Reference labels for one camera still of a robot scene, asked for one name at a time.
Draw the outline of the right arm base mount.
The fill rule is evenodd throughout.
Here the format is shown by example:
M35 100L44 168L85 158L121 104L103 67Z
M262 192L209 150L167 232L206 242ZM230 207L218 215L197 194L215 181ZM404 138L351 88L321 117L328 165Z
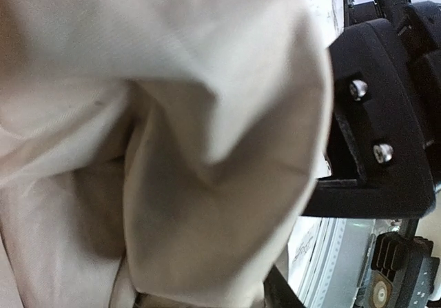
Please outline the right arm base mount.
M354 307L440 306L440 219L377 220Z

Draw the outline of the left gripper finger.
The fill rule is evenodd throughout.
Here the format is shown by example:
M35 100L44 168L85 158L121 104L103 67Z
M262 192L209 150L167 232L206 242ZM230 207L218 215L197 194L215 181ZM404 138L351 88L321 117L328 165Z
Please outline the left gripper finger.
M277 266L273 266L264 281L265 307L305 308Z

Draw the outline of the beige folding umbrella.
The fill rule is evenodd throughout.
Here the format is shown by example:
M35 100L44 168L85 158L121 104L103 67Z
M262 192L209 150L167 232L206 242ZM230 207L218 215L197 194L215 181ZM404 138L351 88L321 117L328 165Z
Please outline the beige folding umbrella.
M331 107L309 0L1 0L1 306L270 306Z

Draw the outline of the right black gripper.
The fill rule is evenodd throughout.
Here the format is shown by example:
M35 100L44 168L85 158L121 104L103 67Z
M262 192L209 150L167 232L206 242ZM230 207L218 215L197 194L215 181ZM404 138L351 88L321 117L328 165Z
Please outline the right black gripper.
M329 51L331 175L305 215L422 218L440 190L440 5L349 4Z

